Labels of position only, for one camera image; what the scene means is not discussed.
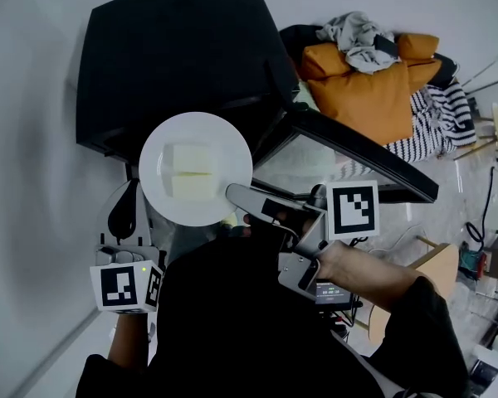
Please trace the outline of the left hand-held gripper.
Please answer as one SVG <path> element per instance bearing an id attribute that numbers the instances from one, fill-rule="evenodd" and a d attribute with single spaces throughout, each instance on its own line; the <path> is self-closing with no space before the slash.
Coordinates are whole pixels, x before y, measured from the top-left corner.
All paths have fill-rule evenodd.
<path id="1" fill-rule="evenodd" d="M 111 244 L 129 239 L 134 231 L 137 245 Z M 152 245 L 144 193 L 142 187 L 136 191 L 135 179 L 119 187 L 103 205 L 99 233 L 95 265 L 90 267 L 98 309 L 118 314 L 156 311 L 164 252 Z"/>

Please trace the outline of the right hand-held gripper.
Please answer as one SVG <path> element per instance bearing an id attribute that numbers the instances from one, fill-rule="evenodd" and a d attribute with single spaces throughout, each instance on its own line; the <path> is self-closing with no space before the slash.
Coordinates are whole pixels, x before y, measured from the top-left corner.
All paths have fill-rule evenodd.
<path id="1" fill-rule="evenodd" d="M 280 224 L 275 216 L 263 212 L 267 200 L 281 201 L 268 192 L 232 183 L 226 198 L 259 221 Z M 350 302 L 349 291 L 317 279 L 319 257 L 337 240 L 379 234 L 378 183 L 364 180 L 322 185 L 298 212 L 308 222 L 301 224 L 300 239 L 291 251 L 279 254 L 279 284 L 315 302 Z"/>

